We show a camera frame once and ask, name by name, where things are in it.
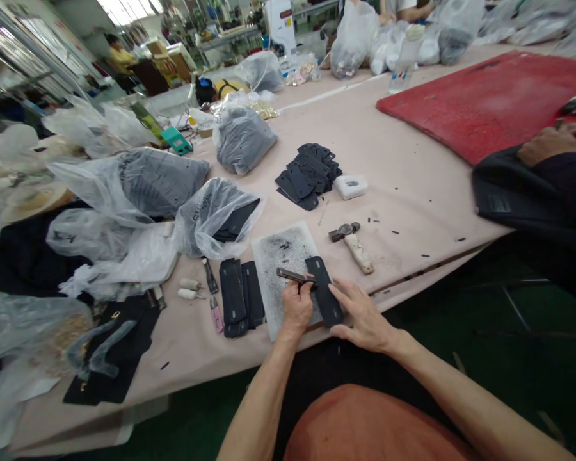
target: metal hammer head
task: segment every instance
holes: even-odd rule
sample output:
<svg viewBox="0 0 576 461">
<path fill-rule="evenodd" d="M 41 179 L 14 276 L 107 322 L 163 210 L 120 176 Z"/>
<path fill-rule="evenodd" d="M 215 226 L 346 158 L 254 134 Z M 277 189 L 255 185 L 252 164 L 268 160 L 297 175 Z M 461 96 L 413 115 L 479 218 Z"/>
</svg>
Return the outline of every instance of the metal hammer head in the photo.
<svg viewBox="0 0 576 461">
<path fill-rule="evenodd" d="M 331 232 L 328 233 L 328 237 L 331 239 L 331 242 L 337 242 L 347 235 L 356 233 L 359 229 L 359 223 L 342 224 L 339 226 L 339 229 L 331 230 Z"/>
<path fill-rule="evenodd" d="M 567 115 L 576 110 L 576 96 L 571 98 L 559 111 L 562 115 Z"/>
</svg>

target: small black scrap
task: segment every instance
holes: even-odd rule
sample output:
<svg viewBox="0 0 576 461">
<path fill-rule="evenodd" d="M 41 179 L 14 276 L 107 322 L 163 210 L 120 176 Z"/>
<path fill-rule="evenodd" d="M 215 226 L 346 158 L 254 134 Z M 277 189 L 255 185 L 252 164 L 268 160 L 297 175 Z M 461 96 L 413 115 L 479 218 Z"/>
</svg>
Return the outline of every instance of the small black scrap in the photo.
<svg viewBox="0 0 576 461">
<path fill-rule="evenodd" d="M 303 144 L 298 155 L 275 179 L 277 192 L 307 211 L 318 206 L 318 195 L 333 189 L 333 181 L 343 174 L 335 154 L 316 143 Z"/>
</svg>

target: orange cloth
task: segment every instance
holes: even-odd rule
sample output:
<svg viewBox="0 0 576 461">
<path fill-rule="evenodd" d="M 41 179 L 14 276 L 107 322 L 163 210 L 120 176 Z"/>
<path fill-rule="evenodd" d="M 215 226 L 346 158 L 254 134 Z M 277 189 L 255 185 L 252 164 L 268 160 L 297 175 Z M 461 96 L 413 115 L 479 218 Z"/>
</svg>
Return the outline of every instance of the orange cloth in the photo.
<svg viewBox="0 0 576 461">
<path fill-rule="evenodd" d="M 355 384 L 327 392 L 297 423 L 284 461 L 471 461 L 455 434 L 407 403 Z"/>
</svg>

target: wooden hammer handle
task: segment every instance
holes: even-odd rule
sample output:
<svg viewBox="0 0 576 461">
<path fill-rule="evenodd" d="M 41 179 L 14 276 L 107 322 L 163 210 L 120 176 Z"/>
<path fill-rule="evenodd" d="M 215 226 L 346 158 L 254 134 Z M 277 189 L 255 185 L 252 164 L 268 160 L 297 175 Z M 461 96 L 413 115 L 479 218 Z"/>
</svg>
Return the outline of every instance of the wooden hammer handle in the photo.
<svg viewBox="0 0 576 461">
<path fill-rule="evenodd" d="M 371 257 L 369 253 L 365 251 L 363 246 L 360 244 L 360 240 L 356 236 L 356 234 L 350 234 L 344 237 L 344 241 L 346 245 L 350 249 L 350 253 L 352 253 L 352 257 L 363 271 L 363 274 L 369 275 L 373 273 L 375 268 L 371 262 Z"/>
</svg>

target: pink tool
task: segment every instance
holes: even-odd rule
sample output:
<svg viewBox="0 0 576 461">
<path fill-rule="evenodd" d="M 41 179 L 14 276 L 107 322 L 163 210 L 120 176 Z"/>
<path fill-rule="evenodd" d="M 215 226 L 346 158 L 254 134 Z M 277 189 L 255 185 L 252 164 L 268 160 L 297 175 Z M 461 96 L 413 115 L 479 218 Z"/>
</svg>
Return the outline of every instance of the pink tool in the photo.
<svg viewBox="0 0 576 461">
<path fill-rule="evenodd" d="M 209 304 L 211 305 L 211 318 L 213 319 L 213 325 L 216 327 L 216 333 L 222 333 L 224 331 L 224 322 L 222 321 L 220 307 L 215 296 L 211 297 Z"/>
</svg>

